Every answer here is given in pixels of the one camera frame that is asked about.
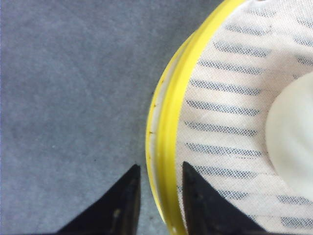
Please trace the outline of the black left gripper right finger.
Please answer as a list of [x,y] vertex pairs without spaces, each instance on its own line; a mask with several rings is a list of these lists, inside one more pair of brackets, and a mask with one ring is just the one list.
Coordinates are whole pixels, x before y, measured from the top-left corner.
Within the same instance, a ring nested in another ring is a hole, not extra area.
[[268,232],[224,199],[184,162],[183,207],[189,235],[267,235]]

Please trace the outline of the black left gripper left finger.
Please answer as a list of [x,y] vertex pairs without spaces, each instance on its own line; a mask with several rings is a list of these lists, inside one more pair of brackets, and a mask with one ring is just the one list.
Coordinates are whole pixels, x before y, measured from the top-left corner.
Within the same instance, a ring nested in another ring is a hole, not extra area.
[[56,234],[135,235],[140,204],[140,166],[135,164],[101,198]]

